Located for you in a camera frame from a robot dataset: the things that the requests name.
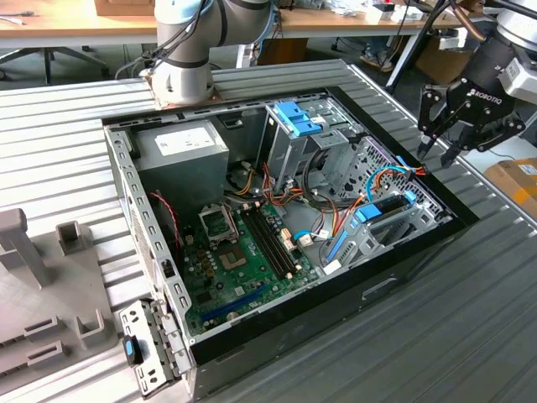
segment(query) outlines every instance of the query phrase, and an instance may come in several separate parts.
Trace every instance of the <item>metal table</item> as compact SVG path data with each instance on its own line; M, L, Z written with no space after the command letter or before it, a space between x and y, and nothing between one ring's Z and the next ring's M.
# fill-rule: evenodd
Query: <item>metal table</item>
M342 61L217 71L224 98L341 86L407 149L414 118ZM30 236L90 225L112 311L149 294L116 199L99 118L154 109L140 80L4 92L0 208L22 207ZM534 401L537 224L467 163L427 165L482 221L414 282L205 401ZM179 383L154 401L182 401ZM141 401L121 345L0 400Z

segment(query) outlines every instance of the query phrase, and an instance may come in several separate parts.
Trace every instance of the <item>blue tab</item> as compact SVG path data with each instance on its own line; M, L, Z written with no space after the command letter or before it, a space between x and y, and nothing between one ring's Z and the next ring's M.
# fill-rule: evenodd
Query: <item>blue tab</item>
M274 107L282 120L291 126L297 137L322 132L322 127L311 122L308 113L302 110L296 102L280 102Z
M355 213L356 218L360 220L360 222L367 222L380 215L382 215L382 213L374 204L368 204L362 208L359 208Z
M127 350L127 355L133 355L133 342L131 342L130 340L128 340L126 343L125 343L125 349Z
M406 197L406 200L408 200L410 202L411 206L413 206L414 203L416 203L416 201L418 200L418 197L416 196L416 194L413 191L406 191L404 193L404 197Z
M337 251L339 250L339 248L341 247L341 245L343 244L345 239L347 239L347 235L348 235L348 232L346 230L343 230L343 232L341 233L341 236L339 237L339 239L337 240L336 244L334 245L334 247L330 251L330 254L326 258L327 262L330 263L332 261L332 259L334 259L334 255L337 253Z

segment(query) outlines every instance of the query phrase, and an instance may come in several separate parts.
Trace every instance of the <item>chair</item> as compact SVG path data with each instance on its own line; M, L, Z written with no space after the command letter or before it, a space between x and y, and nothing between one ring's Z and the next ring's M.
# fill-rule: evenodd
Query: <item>chair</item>
M90 50L89 46L82 46L82 50L85 52ZM63 55L68 55L71 57L76 57L77 59L87 61L88 63L92 63L93 65L98 65L101 67L101 75L103 77L109 77L110 76L110 70L108 69L107 64L99 60L95 57L85 55L83 53L77 52L73 49L66 48L66 47L57 47L57 48L23 48L19 50L15 50L13 52L10 52L6 55L0 56L0 65L3 65L4 63L8 63L9 61L20 59L21 57L25 57L27 55L32 55L33 53L43 52L44 55L44 79L46 85L50 85L52 77L50 74L50 62L54 61L54 52L61 53ZM5 73L3 71L0 71L0 80L3 80L5 78Z

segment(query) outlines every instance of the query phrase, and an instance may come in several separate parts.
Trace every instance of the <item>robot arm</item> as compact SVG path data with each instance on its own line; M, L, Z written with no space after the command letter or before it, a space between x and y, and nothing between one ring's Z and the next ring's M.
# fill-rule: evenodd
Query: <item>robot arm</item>
M443 167L450 166L462 151L487 151L526 129L514 106L516 99L537 103L537 70L532 61L537 51L537 21L530 17L537 15L537 4L515 0L512 5L518 12L500 14L494 35L479 38L480 47L454 82L422 90L419 158L457 122L465 127L458 139L447 140L450 148L441 157ZM441 110L432 118L431 108L440 102Z
M165 46L171 51L157 60L151 75L157 98L174 104L198 103L211 96L211 47L257 42L274 21L270 0L157 0L154 14L158 45L179 31L185 33L182 40L179 37Z

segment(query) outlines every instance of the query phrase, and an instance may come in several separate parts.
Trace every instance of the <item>ram slot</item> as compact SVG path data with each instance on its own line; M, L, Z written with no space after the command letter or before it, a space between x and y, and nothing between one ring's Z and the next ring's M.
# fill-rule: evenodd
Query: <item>ram slot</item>
M264 257L278 280L283 280L287 273L295 272L295 265L285 252L284 247L274 235L272 228L265 222L264 215L259 211L244 212L242 220L246 223L253 239L261 248Z

